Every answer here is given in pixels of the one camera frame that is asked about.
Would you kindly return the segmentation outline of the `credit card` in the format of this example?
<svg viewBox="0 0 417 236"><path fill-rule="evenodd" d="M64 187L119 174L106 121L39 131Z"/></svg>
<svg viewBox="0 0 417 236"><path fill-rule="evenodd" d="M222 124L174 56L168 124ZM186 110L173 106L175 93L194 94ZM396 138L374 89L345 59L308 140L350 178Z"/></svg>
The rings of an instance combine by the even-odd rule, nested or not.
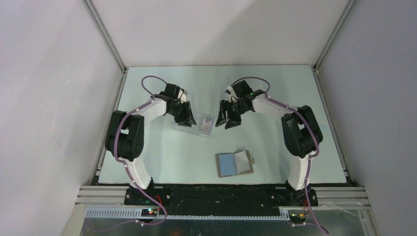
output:
<svg viewBox="0 0 417 236"><path fill-rule="evenodd" d="M209 134L212 128L212 122L213 120L211 118L208 118L208 117L203 118L201 126L200 126L200 131L202 133Z"/></svg>

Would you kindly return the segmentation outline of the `clear plastic card box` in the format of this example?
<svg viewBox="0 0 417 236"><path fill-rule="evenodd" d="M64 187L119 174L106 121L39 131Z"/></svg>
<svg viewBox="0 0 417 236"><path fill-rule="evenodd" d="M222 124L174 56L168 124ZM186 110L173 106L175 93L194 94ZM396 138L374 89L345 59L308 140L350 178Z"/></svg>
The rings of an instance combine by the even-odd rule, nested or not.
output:
<svg viewBox="0 0 417 236"><path fill-rule="evenodd" d="M200 126L201 126L202 120L205 117L211 118L213 120L212 128L211 128L211 131L210 131L209 134L202 133L200 131ZM194 118L195 118L195 121L196 121L197 125L193 125L192 127L179 126L174 121L171 122L171 125L172 125L174 130L189 133L189 134L193 134L193 135L199 135L199 136L206 137L206 138L210 138L211 134L212 134L212 130L213 130L215 116L209 115L209 114L204 114L204 113L195 113Z"/></svg>

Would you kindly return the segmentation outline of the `grey felt card holder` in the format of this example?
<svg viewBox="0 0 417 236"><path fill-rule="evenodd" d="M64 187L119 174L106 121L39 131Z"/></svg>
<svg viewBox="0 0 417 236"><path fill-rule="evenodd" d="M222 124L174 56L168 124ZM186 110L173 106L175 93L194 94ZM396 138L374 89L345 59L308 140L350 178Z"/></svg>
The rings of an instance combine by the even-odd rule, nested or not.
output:
<svg viewBox="0 0 417 236"><path fill-rule="evenodd" d="M254 173L255 161L248 150L217 154L215 161L219 178Z"/></svg>

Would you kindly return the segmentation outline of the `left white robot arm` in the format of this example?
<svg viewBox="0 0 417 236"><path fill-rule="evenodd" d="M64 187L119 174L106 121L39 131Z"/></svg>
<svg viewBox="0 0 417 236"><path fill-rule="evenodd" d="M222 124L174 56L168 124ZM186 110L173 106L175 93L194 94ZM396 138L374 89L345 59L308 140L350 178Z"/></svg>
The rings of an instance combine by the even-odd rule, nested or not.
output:
<svg viewBox="0 0 417 236"><path fill-rule="evenodd" d="M130 187L137 191L136 198L144 205L156 202L153 179L140 159L145 147L145 126L164 115L171 115L179 126L197 124L185 89L166 84L162 92L151 95L132 111L114 111L106 134L105 149L124 166Z"/></svg>

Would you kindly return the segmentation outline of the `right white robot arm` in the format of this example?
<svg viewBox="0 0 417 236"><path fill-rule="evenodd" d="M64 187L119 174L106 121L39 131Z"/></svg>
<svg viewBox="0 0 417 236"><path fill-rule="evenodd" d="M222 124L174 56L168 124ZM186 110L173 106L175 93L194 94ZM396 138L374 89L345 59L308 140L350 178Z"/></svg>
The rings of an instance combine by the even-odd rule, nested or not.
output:
<svg viewBox="0 0 417 236"><path fill-rule="evenodd" d="M241 116L247 112L264 114L281 122L285 146L294 156L286 181L286 199L294 206L304 203L311 207L311 165L323 141L312 108L307 105L291 106L272 98L267 90L253 90L245 78L233 82L225 92L228 99L220 101L215 126L224 126L225 129L237 127L241 125Z"/></svg>

